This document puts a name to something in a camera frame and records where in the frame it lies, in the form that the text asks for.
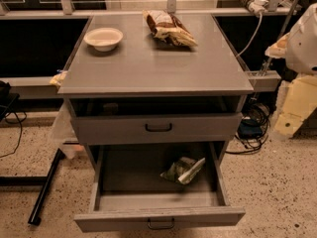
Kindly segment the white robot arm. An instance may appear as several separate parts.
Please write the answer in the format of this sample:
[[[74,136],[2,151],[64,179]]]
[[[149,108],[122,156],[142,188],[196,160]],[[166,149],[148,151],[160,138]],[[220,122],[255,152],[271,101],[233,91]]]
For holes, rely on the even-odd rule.
[[[286,66],[302,74],[317,74],[317,3],[308,7],[291,30],[264,53],[285,59]]]

